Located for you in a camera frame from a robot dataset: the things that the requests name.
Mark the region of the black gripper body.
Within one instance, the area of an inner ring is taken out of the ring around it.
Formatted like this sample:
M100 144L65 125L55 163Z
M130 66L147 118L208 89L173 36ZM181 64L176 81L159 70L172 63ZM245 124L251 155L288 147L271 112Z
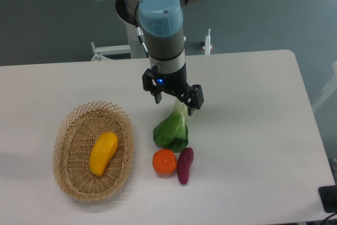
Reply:
M188 85L186 64L174 73L160 73L157 65L154 65L151 70L156 83L161 86L162 92L166 94L177 98L183 93L184 88Z

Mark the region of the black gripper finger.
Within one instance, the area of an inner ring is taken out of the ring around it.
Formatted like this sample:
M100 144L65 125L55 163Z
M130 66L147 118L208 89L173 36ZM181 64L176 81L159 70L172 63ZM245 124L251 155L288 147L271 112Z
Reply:
M150 92L155 99L155 103L160 103L162 99L162 88L156 83L151 69L146 69L142 75L143 90Z
M184 88L183 93L177 98L187 106L187 113L191 116L193 112L199 110L204 103L202 86L199 84L194 84L192 86L187 85Z

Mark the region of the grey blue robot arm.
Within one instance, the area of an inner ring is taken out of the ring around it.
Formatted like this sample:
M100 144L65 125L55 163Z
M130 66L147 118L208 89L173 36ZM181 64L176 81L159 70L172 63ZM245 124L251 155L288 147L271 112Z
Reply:
M189 114L204 102L202 87L187 83L183 6L200 0L116 0L120 18L138 31L138 40L150 60L142 76L144 90L156 102L162 94L176 97Z

